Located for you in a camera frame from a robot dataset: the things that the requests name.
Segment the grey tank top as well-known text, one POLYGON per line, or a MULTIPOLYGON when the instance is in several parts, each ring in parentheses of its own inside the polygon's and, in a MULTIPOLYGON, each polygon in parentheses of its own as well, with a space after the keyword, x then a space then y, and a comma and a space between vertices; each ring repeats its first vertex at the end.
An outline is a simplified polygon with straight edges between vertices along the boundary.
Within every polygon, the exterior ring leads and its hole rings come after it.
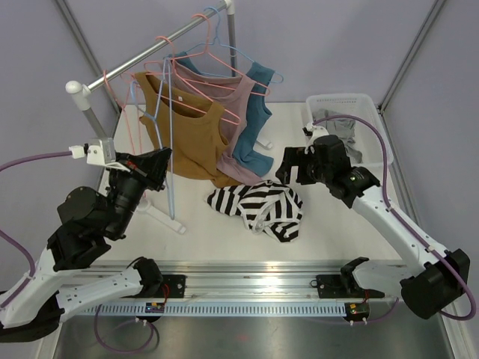
MULTIPOLYGON (((326 117, 339 115, 339 112, 320 108, 312 112, 313 121, 321 120, 326 117)), ((320 123, 320 126, 326 128, 330 135, 336 135, 344 143, 346 153, 352 162, 362 163, 362 152, 356 149, 356 121, 349 118, 338 118, 327 120, 320 123)))

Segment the black white striped tank top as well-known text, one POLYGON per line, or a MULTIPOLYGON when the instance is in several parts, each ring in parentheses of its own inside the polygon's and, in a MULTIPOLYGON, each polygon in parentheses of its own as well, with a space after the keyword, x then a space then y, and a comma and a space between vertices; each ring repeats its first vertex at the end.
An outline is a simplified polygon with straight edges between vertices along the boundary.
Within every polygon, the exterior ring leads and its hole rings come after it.
POLYGON ((247 230, 265 233, 280 243, 299 237, 303 200, 291 187, 266 180, 256 185, 217 188, 206 197, 215 211, 240 217, 247 230))

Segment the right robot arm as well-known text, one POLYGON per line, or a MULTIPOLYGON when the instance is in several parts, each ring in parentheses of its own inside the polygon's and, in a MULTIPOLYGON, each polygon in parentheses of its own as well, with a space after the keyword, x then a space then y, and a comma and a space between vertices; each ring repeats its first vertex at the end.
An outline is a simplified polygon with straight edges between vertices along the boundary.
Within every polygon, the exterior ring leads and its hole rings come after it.
POLYGON ((324 184, 331 196, 366 219, 404 263, 382 266, 366 257, 347 263, 341 268, 341 280, 348 292, 393 295, 422 319, 443 313, 460 296, 470 295, 469 256, 461 249, 449 251, 395 209, 385 183, 367 168, 353 166, 337 136, 317 137, 307 147, 285 147, 275 175, 286 185, 293 168, 298 170, 297 183, 324 184))

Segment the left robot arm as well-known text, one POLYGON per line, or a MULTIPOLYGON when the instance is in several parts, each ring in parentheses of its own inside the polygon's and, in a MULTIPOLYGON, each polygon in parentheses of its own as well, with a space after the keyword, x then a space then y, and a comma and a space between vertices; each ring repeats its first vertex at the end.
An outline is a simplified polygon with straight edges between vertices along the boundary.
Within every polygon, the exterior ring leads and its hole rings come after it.
POLYGON ((155 260, 138 258, 117 275, 67 288, 72 277, 124 239, 146 190, 161 191, 172 151, 168 147, 134 156, 116 153, 109 187, 72 190, 57 208, 61 226, 49 237, 38 261, 26 255, 29 270, 1 293, 1 342, 28 343, 56 331, 78 313, 119 298, 170 295, 155 260))

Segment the teal blue tank top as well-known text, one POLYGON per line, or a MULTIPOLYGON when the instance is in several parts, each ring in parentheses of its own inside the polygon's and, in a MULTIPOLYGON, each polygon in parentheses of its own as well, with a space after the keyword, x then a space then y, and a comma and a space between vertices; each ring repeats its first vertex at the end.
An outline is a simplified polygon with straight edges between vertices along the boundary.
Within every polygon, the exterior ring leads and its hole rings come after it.
MULTIPOLYGON (((192 63, 189 58, 177 60, 178 64, 183 65, 198 75, 204 75, 192 63)), ((269 85, 275 71, 254 61, 246 75, 263 85, 269 85)), ((266 93, 266 88, 260 85, 254 85, 253 91, 266 93)), ((263 155, 254 150, 254 144, 260 134, 261 129, 272 116, 272 112, 266 107, 264 96, 251 94, 248 98, 246 108, 246 128, 239 135, 237 144, 233 151, 233 157, 244 168, 250 170, 259 177, 265 176, 271 169, 274 159, 263 155)))

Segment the mustard tank top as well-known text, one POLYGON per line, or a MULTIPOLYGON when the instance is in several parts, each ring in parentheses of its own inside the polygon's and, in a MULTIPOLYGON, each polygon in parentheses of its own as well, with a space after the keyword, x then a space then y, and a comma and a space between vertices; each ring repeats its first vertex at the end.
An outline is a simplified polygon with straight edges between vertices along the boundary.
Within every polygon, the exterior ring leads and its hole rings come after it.
POLYGON ((136 73, 146 110, 139 118, 154 149, 172 149, 176 175, 192 180, 209 180, 218 188, 239 182, 222 173, 217 162, 228 141, 221 134, 220 120, 225 109, 217 102, 162 84, 148 73, 136 73))

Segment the mauve pink tank top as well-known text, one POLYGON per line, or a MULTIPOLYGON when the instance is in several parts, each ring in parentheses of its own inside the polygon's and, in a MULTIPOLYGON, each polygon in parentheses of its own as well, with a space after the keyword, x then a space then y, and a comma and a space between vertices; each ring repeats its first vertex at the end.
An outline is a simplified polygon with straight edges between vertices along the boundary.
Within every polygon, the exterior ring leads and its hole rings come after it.
POLYGON ((245 185, 260 182, 261 177, 243 167, 233 156, 239 137, 247 125, 247 105, 254 81, 242 74, 234 77, 206 76, 198 72, 185 52, 178 54, 171 69, 176 88, 211 99, 225 108, 223 118, 220 120, 220 130, 228 145, 217 162, 217 168, 245 185))

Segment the white plastic basket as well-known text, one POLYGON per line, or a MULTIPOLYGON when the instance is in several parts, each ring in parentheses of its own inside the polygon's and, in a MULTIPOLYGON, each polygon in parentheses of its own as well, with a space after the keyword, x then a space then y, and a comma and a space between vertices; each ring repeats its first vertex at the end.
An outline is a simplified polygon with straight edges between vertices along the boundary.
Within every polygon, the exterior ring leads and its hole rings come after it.
MULTIPOLYGON (((304 126, 312 121, 312 112, 320 108, 339 112, 342 115, 348 114, 368 122, 371 126, 376 128, 383 141, 385 142, 386 158, 389 165, 394 161, 394 156, 391 150, 391 145, 388 142, 384 127, 379 118, 375 105, 372 99, 363 93, 332 93, 310 96, 306 99, 306 113, 307 119, 304 121, 304 126)), ((382 168, 383 156, 382 148, 379 139, 366 125, 356 121, 356 149, 362 152, 362 163, 355 163, 354 165, 361 165, 366 168, 382 168)))

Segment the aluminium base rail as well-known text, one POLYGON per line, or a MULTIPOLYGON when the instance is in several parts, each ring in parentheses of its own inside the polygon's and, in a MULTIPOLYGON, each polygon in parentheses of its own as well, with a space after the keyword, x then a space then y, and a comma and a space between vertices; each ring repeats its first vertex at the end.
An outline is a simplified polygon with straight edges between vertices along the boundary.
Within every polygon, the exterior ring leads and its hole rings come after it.
POLYGON ((173 261, 157 260, 162 274, 186 277, 184 298, 191 301, 314 301, 310 282, 335 274, 346 260, 173 261))

